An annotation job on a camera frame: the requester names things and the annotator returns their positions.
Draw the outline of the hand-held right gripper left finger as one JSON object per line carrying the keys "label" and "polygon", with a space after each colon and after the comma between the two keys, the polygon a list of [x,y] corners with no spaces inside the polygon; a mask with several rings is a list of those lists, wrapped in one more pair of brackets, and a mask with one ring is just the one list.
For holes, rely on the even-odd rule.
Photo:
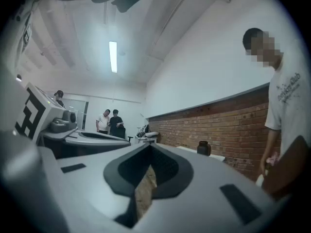
{"label": "hand-held right gripper left finger", "polygon": [[138,221],[135,189],[149,165],[149,144],[92,155],[56,159],[48,150],[48,173],[58,195],[68,194],[83,213],[86,206],[100,216],[136,233]]}

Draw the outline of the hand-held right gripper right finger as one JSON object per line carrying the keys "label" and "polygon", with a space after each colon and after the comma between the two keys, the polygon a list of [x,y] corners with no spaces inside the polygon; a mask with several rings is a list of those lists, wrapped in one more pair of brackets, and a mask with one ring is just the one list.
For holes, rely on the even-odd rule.
{"label": "hand-held right gripper right finger", "polygon": [[[177,197],[154,200],[136,224],[140,233],[259,233],[284,208],[253,181],[227,164],[211,157],[160,144],[187,159],[194,170],[189,186]],[[259,216],[244,224],[221,191],[235,185],[259,210]]]}

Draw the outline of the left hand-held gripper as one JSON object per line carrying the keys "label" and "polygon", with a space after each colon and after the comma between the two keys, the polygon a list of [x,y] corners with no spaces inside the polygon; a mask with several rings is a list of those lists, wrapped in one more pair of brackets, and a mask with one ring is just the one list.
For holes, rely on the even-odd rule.
{"label": "left hand-held gripper", "polygon": [[79,130],[76,114],[66,110],[47,93],[31,83],[26,85],[27,99],[15,123],[15,130],[33,142],[62,141],[56,158],[71,158],[109,152],[131,146],[121,138]]}

